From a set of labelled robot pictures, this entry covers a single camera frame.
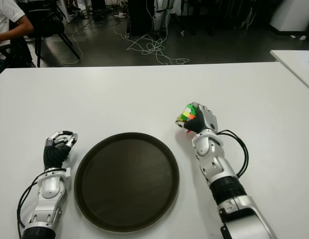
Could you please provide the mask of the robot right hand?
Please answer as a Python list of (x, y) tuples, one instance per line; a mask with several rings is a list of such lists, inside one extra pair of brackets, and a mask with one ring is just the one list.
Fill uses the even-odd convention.
[(205, 129), (218, 131), (216, 116), (206, 106), (196, 102), (187, 104), (175, 123), (177, 126), (195, 133), (200, 133)]

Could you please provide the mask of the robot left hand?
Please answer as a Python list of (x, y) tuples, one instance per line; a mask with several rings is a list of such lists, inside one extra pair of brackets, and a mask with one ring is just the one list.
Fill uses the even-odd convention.
[(44, 169), (62, 168), (63, 162), (77, 141), (78, 134), (68, 130), (60, 130), (49, 136), (43, 152)]

